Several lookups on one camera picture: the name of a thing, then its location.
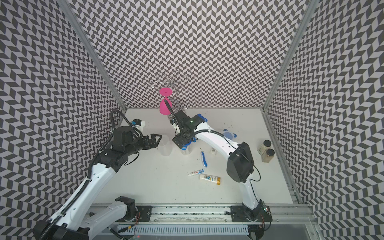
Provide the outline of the white bottle green label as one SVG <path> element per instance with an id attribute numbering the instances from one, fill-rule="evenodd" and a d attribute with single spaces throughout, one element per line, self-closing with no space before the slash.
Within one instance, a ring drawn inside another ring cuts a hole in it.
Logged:
<path id="1" fill-rule="evenodd" d="M 214 183 L 216 185 L 220 185 L 221 184 L 221 178 L 217 177 L 217 176 L 201 174 L 199 179 L 200 180 L 204 180 L 204 181 L 208 181 L 210 183 Z"/>

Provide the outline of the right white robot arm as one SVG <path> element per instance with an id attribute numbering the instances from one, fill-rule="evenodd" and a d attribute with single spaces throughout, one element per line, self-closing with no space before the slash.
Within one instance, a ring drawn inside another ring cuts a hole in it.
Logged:
<path id="1" fill-rule="evenodd" d="M 188 117 L 183 111 L 171 112 L 171 125 L 176 130 L 173 143 L 179 147 L 187 146 L 192 140 L 197 139 L 210 145 L 226 160 L 228 176 L 239 184 L 242 194 L 243 217 L 250 222 L 271 223 L 273 221 L 269 206 L 256 194 L 252 182 L 254 171 L 261 176 L 255 166 L 250 146 L 237 143 L 226 138 L 222 133 L 214 130 L 205 118 L 196 115 Z"/>

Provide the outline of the blue toothbrush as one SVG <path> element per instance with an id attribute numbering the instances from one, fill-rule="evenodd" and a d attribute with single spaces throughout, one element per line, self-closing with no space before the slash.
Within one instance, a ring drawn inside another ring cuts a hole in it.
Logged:
<path id="1" fill-rule="evenodd" d="M 201 159 L 202 159 L 203 166 L 206 168 L 208 166 L 208 164 L 206 161 L 205 153 L 203 151 L 201 151 Z"/>

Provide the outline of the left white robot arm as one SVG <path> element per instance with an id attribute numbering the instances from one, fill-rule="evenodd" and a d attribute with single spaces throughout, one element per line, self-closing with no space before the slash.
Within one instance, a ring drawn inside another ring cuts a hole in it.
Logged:
<path id="1" fill-rule="evenodd" d="M 86 218 L 94 200 L 106 184 L 127 163 L 129 156 L 158 147 L 162 135 L 139 135 L 137 128 L 118 127 L 113 132 L 110 148 L 99 153 L 89 166 L 87 177 L 66 203 L 46 221 L 33 227 L 37 240 L 92 240 L 117 220 L 137 222 L 139 210 L 134 199 L 120 196 L 95 215 Z"/>

